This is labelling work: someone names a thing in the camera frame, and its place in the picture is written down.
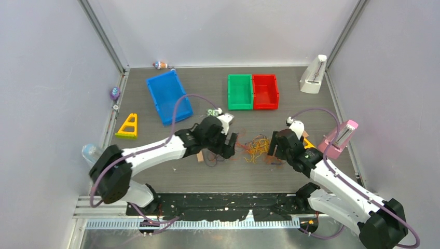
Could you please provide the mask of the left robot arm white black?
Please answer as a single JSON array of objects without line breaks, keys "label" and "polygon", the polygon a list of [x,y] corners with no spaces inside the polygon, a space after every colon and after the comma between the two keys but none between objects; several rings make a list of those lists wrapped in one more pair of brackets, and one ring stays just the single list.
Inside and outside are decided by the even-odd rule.
[{"label": "left robot arm white black", "polygon": [[237,134],[229,134],[234,116],[226,113],[204,118],[190,129],[178,130],[164,140],[145,146],[105,149],[89,172],[93,181],[92,196],[99,194],[100,203],[125,201],[138,206],[145,214],[158,211],[159,197],[149,184],[133,181],[133,176],[161,163],[179,160],[206,149],[229,159],[235,154]]}]

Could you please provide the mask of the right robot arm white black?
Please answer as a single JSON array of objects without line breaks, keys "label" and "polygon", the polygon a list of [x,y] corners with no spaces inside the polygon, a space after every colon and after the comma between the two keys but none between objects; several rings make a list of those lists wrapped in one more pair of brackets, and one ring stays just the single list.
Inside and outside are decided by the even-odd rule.
[{"label": "right robot arm white black", "polygon": [[367,191],[316,148],[305,148],[294,131],[274,131],[268,155],[285,160],[311,179],[295,193],[303,213],[324,213],[354,232],[366,248],[394,248],[408,235],[403,206]]}]

